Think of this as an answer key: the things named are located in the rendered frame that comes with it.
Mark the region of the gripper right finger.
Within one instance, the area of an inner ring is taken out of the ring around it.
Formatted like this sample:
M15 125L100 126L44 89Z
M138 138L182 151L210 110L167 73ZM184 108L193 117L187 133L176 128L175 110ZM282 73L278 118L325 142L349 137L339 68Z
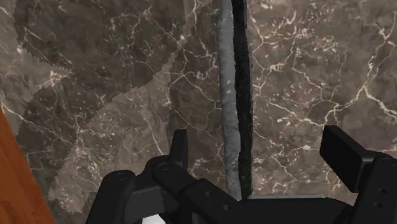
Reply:
M367 150L336 125L324 127L320 155L357 199L346 224L397 224L397 159Z

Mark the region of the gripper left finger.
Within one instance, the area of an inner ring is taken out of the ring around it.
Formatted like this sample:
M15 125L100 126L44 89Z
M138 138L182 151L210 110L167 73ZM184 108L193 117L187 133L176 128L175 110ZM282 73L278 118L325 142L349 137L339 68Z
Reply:
M188 135L176 130L168 155L150 159L139 175L113 171L103 178L85 224L140 224L159 214L170 224L238 224L239 203L187 171Z

